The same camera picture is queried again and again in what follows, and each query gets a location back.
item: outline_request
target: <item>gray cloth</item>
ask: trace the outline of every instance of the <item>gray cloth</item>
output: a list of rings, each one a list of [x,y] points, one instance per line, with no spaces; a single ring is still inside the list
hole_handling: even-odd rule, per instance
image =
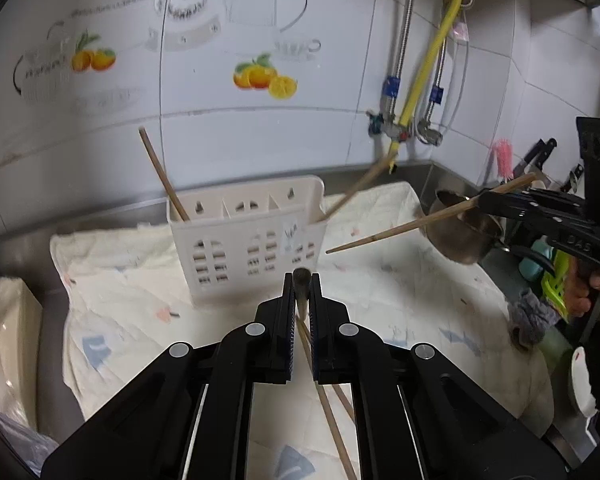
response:
[[[520,292],[517,301],[509,302],[507,309],[511,339],[523,349],[541,342],[547,329],[560,319],[560,314],[546,300],[538,300],[530,288]]]

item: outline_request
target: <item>blue label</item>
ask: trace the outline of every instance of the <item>blue label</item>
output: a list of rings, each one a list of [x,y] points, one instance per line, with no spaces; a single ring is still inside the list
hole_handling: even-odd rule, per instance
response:
[[[392,75],[387,76],[382,86],[382,94],[387,97],[398,97],[398,89],[400,88],[400,79]]]
[[[442,102],[442,94],[445,93],[444,88],[440,88],[439,86],[434,86],[431,89],[431,96],[429,97],[430,101],[433,101],[435,104],[439,105]]]

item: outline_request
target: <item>saucepan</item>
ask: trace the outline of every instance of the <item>saucepan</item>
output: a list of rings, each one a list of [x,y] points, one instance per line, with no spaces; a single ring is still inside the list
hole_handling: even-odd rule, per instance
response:
[[[453,206],[469,197],[454,191],[440,189],[429,214]],[[521,258],[529,258],[551,275],[555,274],[554,264],[543,254],[529,247],[506,246],[502,242],[503,230],[500,223],[491,215],[478,208],[469,209],[457,216],[433,222],[425,227],[427,237],[434,247],[450,260],[471,265],[483,259],[492,249],[509,251]]]

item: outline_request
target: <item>chopstick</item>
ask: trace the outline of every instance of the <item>chopstick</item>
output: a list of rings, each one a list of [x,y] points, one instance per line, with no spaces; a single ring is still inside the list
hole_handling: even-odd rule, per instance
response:
[[[176,195],[176,192],[173,189],[173,186],[171,186],[171,182],[169,182],[167,174],[164,172],[164,169],[162,168],[162,165],[160,164],[160,160],[158,160],[158,156],[154,152],[154,147],[151,145],[151,141],[149,140],[149,136],[146,134],[146,130],[144,129],[144,126],[140,126],[140,128],[138,128],[138,131],[140,132],[140,138],[142,139],[142,142],[144,143],[146,152],[148,153],[149,158],[151,159],[151,162],[154,165],[155,172],[158,174],[158,177],[160,178],[160,181],[162,182],[162,186],[164,187],[164,190],[167,192],[167,195],[169,196],[169,200],[171,200],[171,203],[176,208],[176,211],[180,215],[180,218],[182,218],[183,221],[188,222],[189,215],[187,214],[184,207],[182,206],[182,202],[180,202],[180,199]]]
[[[306,327],[304,322],[298,321],[298,325],[300,326],[300,332],[304,333],[304,337],[308,340],[310,338],[309,329]],[[340,399],[340,402],[342,403],[344,409],[346,410],[347,415],[349,415],[349,418],[355,424],[356,423],[356,415],[355,415],[355,412],[353,411],[353,406],[349,402],[349,399],[347,399],[347,396],[344,394],[344,391],[342,390],[342,388],[340,387],[339,384],[332,384],[332,386],[336,392],[336,395]]]
[[[323,222],[328,220],[333,215],[335,215],[341,208],[343,208],[349,200],[351,200],[354,195],[363,189],[365,186],[371,184],[377,177],[380,175],[385,169],[391,166],[391,163],[394,161],[395,157],[398,155],[398,152],[389,151],[387,155],[378,160],[370,169],[367,171],[362,178],[357,181],[353,186],[349,188],[349,190],[345,193],[345,195],[338,200],[331,208],[324,213],[320,218],[318,218],[318,222]]]
[[[300,318],[297,315],[296,324],[300,326],[298,332],[300,334],[302,346],[304,347],[304,355],[306,357],[307,362],[309,363],[310,368],[311,349],[309,346],[309,341],[307,339],[307,334],[302,330],[302,327],[304,327],[304,330],[306,330],[306,327],[304,326],[304,322],[300,321]],[[322,410],[324,411],[324,416],[327,418],[327,424],[329,425],[329,430],[331,431],[333,442],[336,445],[336,449],[338,450],[338,455],[340,457],[340,461],[342,462],[342,467],[344,468],[344,472],[347,475],[347,480],[357,480],[356,472],[354,471],[353,466],[351,465],[349,453],[347,453],[347,448],[344,446],[344,441],[342,439],[342,435],[340,434],[340,430],[338,429],[336,418],[333,416],[333,411],[331,410],[331,405],[329,403],[329,399],[327,398],[327,394],[324,391],[324,386],[318,384],[317,381],[315,381],[314,384],[315,389],[318,391],[318,397],[320,399],[320,404],[322,405]]]
[[[493,192],[496,193],[507,193],[509,191],[513,191],[520,187],[528,186],[536,179],[536,176],[533,173],[525,174],[523,176],[519,176],[514,180],[507,182],[506,184],[502,184],[501,186],[495,187],[492,189]],[[425,216],[424,218],[419,218],[417,220],[408,222],[407,224],[398,225],[392,229],[387,229],[386,231],[382,231],[380,233],[376,233],[375,235],[368,236],[366,238],[360,238],[360,240],[356,240],[355,242],[351,242],[349,244],[340,245],[338,247],[334,247],[333,249],[329,249],[326,251],[327,254],[339,253],[340,251],[346,251],[347,249],[352,249],[353,247],[360,247],[361,245],[370,244],[372,242],[377,242],[378,240],[384,240],[385,238],[390,238],[395,235],[399,235],[402,233],[406,233],[408,231],[413,231],[414,229],[419,229],[420,227],[424,227],[433,222],[437,222],[438,220],[443,220],[445,218],[449,218],[451,216],[455,216],[460,214],[461,212],[472,209],[478,205],[478,197],[474,196],[469,200],[465,200],[459,204],[453,205],[451,207],[447,207],[437,213],[433,213],[431,215]]]

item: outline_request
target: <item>white plastic basket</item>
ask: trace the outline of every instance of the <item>white plastic basket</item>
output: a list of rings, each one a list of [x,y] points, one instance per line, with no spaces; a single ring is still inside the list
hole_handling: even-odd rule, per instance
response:
[[[178,193],[190,221],[171,202],[167,218],[191,295],[243,298],[282,286],[286,272],[312,272],[326,223],[324,184],[316,176],[260,180]]]

